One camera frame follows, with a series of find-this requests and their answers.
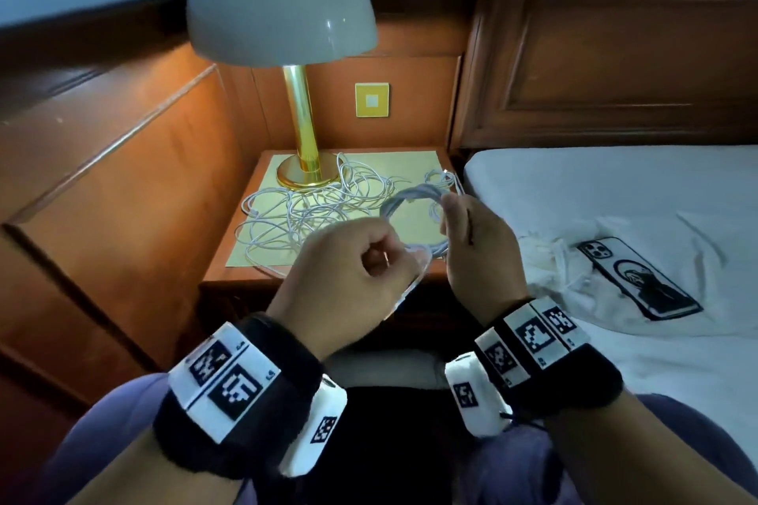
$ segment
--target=phone case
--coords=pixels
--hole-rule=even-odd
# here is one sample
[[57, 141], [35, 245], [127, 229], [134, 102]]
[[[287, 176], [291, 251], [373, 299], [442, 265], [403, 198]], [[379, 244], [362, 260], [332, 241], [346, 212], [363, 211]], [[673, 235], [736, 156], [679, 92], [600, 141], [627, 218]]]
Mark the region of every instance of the phone case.
[[655, 322], [702, 312], [702, 306], [649, 261], [618, 238], [581, 242], [577, 248], [621, 291], [633, 299], [643, 315]]

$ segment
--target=table lamp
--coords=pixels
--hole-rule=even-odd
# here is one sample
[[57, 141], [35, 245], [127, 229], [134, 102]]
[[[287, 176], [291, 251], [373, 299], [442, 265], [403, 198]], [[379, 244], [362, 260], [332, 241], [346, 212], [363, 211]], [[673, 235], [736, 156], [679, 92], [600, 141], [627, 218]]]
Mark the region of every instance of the table lamp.
[[316, 146], [304, 65], [374, 48], [377, 29], [371, 1], [187, 0], [187, 24], [200, 56], [251, 68], [282, 68], [297, 155], [279, 166], [279, 183], [299, 189], [336, 179], [336, 157], [319, 153]]

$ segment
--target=light switch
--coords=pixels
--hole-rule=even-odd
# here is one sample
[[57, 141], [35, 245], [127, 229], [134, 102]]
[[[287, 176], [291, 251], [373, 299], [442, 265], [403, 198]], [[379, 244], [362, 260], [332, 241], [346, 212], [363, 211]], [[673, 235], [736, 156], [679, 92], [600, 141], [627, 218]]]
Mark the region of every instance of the light switch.
[[358, 82], [355, 85], [355, 115], [372, 118], [390, 115], [390, 85], [387, 82]]

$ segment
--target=lamp shade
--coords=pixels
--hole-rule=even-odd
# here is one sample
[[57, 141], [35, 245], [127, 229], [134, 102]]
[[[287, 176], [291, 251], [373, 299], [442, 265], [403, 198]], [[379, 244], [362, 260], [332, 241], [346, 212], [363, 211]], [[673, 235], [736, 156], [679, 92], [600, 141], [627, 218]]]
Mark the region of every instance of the lamp shade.
[[370, 0], [187, 0], [187, 22], [198, 54], [241, 66], [329, 62], [377, 45]]

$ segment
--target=hand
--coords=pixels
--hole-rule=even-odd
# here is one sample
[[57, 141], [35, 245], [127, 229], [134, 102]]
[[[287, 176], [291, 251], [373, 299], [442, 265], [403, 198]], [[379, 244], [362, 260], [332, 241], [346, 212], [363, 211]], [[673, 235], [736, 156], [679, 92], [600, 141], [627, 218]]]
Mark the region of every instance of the hand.
[[266, 315], [325, 359], [389, 316], [420, 271], [386, 220], [333, 224], [308, 236]]
[[440, 231], [450, 243], [447, 278], [460, 303], [487, 325], [529, 298], [513, 230], [473, 196], [445, 194]]

